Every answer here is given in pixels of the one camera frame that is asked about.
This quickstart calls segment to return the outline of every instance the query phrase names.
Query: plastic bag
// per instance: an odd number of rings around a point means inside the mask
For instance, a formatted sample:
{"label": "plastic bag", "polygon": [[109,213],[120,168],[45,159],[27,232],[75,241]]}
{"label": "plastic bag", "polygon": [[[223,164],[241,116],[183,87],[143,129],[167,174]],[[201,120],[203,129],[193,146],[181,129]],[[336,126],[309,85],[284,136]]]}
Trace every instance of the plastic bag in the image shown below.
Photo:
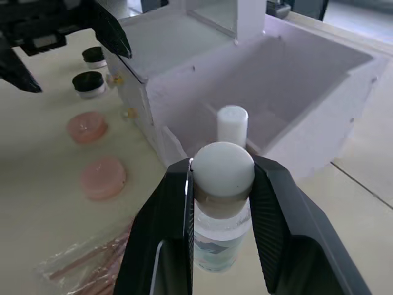
{"label": "plastic bag", "polygon": [[41,294],[112,295],[132,222],[121,222],[40,263]]}

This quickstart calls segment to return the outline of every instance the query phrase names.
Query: pink sponge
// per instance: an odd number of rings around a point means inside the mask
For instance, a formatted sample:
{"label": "pink sponge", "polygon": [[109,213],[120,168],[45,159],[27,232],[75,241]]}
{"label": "pink sponge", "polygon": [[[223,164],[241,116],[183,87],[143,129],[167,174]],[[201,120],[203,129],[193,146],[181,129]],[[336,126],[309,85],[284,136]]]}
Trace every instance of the pink sponge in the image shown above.
{"label": "pink sponge", "polygon": [[84,112],[73,117],[67,124],[68,134],[76,143],[96,141],[106,130],[105,117],[98,112]]}
{"label": "pink sponge", "polygon": [[92,200],[104,200],[116,196],[123,189],[126,173],[115,157],[103,157],[87,166],[81,176],[83,192]]}

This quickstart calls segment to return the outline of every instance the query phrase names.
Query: white cylinder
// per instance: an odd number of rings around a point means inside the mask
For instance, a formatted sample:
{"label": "white cylinder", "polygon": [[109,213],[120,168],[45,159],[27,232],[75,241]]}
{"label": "white cylinder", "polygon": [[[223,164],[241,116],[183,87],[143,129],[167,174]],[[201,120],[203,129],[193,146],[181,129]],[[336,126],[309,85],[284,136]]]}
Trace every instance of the white cylinder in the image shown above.
{"label": "white cylinder", "polygon": [[217,141],[246,147],[248,113],[239,106],[225,106],[217,113]]}
{"label": "white cylinder", "polygon": [[236,216],[246,204],[254,182],[254,160],[240,146],[217,142],[201,148],[192,162],[195,199],[209,217]]}

